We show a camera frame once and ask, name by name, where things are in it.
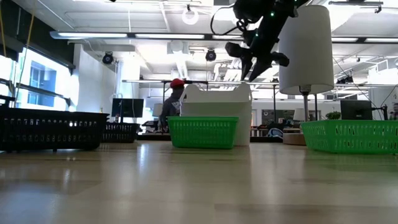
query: green plastic basket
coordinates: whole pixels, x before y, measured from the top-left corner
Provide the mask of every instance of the green plastic basket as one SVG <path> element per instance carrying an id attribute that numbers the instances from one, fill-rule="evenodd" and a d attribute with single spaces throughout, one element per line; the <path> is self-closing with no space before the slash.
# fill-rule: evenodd
<path id="1" fill-rule="evenodd" d="M 238 117 L 168 117 L 174 147 L 232 149 Z"/>
<path id="2" fill-rule="evenodd" d="M 302 123 L 307 147 L 352 154 L 398 153 L 397 121 L 328 120 Z"/>

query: person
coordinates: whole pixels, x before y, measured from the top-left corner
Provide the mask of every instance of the person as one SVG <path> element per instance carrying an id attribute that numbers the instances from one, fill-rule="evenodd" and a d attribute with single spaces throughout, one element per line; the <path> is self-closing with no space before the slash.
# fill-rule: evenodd
<path id="1" fill-rule="evenodd" d="M 159 116 L 160 125 L 165 132 L 169 131 L 167 117 L 180 116 L 180 98 L 184 92 L 184 84 L 185 82 L 178 78 L 174 79 L 170 84 L 170 88 L 173 90 L 173 93 L 164 101 L 162 113 Z"/>
<path id="2" fill-rule="evenodd" d="M 120 114 L 116 114 L 116 116 L 114 117 L 114 123 L 118 123 L 119 122 L 119 118 L 120 118 Z"/>
<path id="3" fill-rule="evenodd" d="M 391 112 L 391 121 L 398 121 L 398 103 L 394 103 L 394 112 Z"/>

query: computer monitor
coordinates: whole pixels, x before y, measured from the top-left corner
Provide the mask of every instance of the computer monitor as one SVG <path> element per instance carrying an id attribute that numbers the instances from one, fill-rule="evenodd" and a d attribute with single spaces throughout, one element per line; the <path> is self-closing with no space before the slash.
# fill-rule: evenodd
<path id="1" fill-rule="evenodd" d="M 366 100 L 341 100 L 341 119 L 373 120 L 372 103 Z"/>
<path id="2" fill-rule="evenodd" d="M 144 110 L 144 99 L 120 99 L 112 102 L 112 116 L 117 114 L 124 118 L 141 118 Z"/>

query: black plastic basket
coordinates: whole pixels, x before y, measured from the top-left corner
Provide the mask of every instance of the black plastic basket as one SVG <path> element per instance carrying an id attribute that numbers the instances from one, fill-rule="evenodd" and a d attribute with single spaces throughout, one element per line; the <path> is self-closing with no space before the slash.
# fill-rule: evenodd
<path id="1" fill-rule="evenodd" d="M 137 138 L 139 124 L 106 123 L 102 142 L 133 143 Z"/>
<path id="2" fill-rule="evenodd" d="M 0 108 L 0 150 L 96 149 L 108 114 Z"/>

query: white bin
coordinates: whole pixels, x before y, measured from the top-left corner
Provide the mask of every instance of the white bin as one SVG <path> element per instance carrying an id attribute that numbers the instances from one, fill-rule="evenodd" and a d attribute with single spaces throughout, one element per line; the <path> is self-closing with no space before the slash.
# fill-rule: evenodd
<path id="1" fill-rule="evenodd" d="M 235 146 L 250 144 L 252 95 L 248 84 L 242 83 L 233 91 L 201 91 L 188 85 L 180 101 L 181 116 L 239 117 Z"/>

